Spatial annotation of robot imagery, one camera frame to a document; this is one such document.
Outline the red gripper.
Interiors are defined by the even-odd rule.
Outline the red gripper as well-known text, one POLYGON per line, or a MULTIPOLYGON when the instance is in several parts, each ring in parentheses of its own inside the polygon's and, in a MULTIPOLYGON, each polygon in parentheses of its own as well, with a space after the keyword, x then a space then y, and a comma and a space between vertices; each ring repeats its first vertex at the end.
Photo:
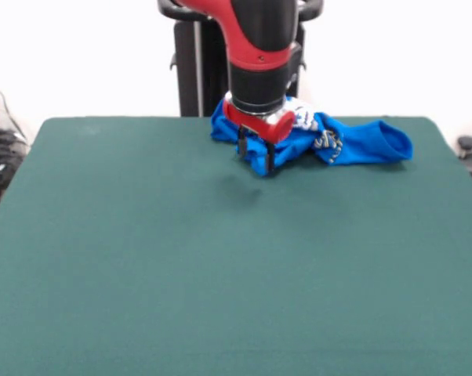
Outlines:
POLYGON ((269 114, 244 112, 235 106, 230 92, 223 98, 223 113, 237 127, 238 155, 245 157, 247 154, 247 132, 259 136, 265 141, 267 149, 266 172, 272 173, 275 167, 275 144, 288 137, 293 128, 295 114, 284 107, 269 114))

